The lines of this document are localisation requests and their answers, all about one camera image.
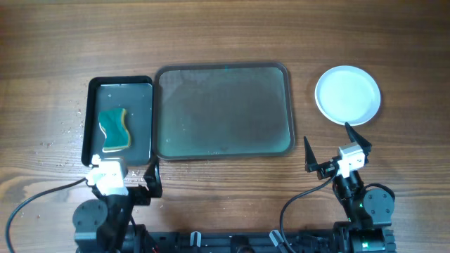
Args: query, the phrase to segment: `sponge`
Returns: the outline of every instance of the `sponge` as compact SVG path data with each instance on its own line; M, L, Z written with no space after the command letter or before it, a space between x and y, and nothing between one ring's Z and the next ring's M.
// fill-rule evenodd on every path
M100 129L105 134L103 152L117 152L131 145L131 136L124 122L126 113L124 108L118 108L98 114Z

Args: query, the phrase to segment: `plate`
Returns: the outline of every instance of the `plate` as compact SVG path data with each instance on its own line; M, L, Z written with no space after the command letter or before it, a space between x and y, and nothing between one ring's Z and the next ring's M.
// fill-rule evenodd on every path
M336 124L364 124L376 115L381 94L375 80L364 70L338 66L325 72L316 85L316 104Z

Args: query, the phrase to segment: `white plate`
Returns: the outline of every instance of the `white plate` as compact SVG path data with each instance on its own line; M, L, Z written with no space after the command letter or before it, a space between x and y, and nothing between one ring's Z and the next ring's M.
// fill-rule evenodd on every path
M364 70L338 66L325 72L317 82L316 103L332 122L357 126L375 116L381 94L375 80Z

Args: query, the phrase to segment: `wooden table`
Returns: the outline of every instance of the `wooden table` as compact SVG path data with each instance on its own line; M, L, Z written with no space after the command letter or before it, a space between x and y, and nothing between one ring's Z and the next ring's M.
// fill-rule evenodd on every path
M150 231L269 231L285 201L320 184L319 161L348 143L314 101L336 65L371 73L378 116L356 130L373 144L365 183L397 195L399 252L450 251L450 5L437 1L4 1L0 7L0 252L19 202L82 178L86 91L100 76L154 77L164 65L281 61L290 71L297 147L287 157L162 162L162 199L137 207ZM131 168L130 184L144 167ZM86 186L47 195L15 218L18 252L74 252L72 214ZM295 202L290 229L330 228L345 214L330 187Z

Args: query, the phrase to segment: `green and yellow sponge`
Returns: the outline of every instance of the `green and yellow sponge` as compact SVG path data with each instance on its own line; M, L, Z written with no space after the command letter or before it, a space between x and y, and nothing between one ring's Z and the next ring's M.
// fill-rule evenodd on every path
M131 136L124 122L126 113L124 108L118 108L98 114L100 129L105 134L103 152L121 151L131 145Z

